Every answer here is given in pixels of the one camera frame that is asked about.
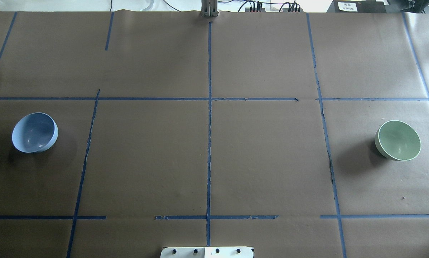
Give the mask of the blue bowl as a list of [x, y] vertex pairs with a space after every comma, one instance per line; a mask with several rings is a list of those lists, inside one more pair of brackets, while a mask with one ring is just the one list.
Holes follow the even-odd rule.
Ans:
[[24, 116], [13, 129], [11, 140], [15, 149], [23, 153], [41, 153], [49, 150], [59, 136], [58, 125], [46, 113]]

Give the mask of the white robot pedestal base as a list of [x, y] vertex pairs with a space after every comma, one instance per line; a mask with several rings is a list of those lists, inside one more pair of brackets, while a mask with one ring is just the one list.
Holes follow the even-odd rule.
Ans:
[[227, 247], [167, 247], [161, 258], [254, 258], [255, 251], [247, 246]]

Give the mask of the black power box with label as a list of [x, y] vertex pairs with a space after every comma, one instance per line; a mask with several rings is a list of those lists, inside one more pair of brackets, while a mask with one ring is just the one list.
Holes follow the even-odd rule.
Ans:
[[333, 0], [327, 13], [387, 13], [382, 1]]

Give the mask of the aluminium frame post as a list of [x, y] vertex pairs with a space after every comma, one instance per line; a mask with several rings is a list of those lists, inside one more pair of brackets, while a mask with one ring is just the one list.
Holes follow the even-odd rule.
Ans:
[[201, 1], [201, 16], [202, 17], [217, 17], [219, 15], [217, 0], [202, 0]]

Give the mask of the green bowl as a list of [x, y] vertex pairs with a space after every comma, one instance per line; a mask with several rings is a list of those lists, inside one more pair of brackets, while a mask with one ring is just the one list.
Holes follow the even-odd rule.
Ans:
[[386, 159], [411, 161], [422, 150], [419, 134], [409, 124], [390, 120], [376, 131], [374, 143], [378, 152]]

